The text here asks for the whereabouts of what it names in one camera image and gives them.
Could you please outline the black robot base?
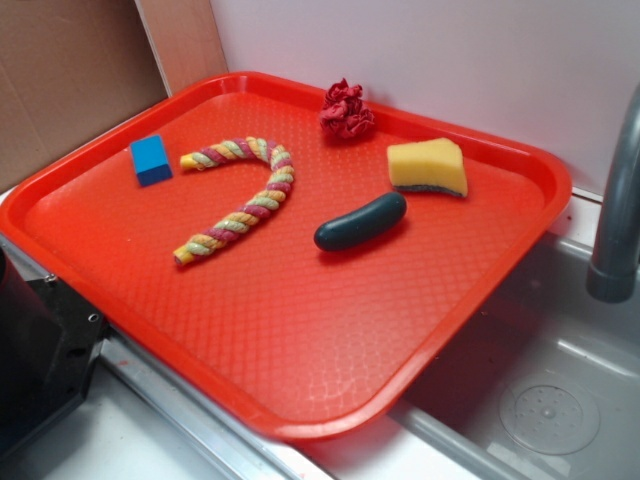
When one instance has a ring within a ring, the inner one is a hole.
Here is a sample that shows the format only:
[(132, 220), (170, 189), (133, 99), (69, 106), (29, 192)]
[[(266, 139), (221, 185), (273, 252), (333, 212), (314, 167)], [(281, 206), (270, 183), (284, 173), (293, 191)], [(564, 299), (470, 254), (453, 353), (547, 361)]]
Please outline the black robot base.
[(61, 279), (26, 280), (1, 253), (1, 459), (87, 397), (102, 312)]

